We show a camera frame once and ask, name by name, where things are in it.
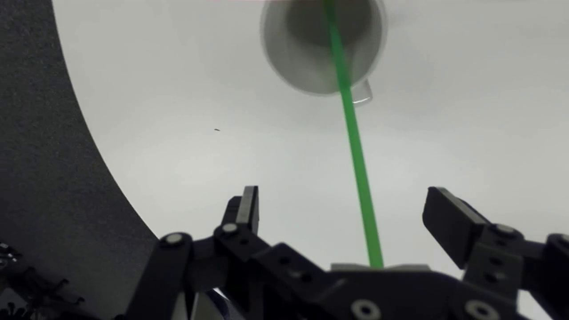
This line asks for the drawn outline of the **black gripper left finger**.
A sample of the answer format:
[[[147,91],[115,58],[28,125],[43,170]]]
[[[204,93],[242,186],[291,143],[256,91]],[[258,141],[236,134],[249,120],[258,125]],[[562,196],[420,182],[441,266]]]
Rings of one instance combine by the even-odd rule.
[[[215,251],[227,262],[222,292],[245,320],[331,320],[318,296],[329,276],[286,244],[258,235],[259,189],[229,200],[215,230]]]

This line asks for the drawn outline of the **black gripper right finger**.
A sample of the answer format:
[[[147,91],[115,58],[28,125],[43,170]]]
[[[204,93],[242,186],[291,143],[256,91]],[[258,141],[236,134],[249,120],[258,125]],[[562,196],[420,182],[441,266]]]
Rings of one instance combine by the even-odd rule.
[[[551,320],[569,320],[569,242],[549,234],[544,242],[526,241],[516,228],[491,223],[464,200],[443,187],[430,187],[423,225],[462,282],[496,299],[505,320],[516,314],[517,294],[528,292]]]

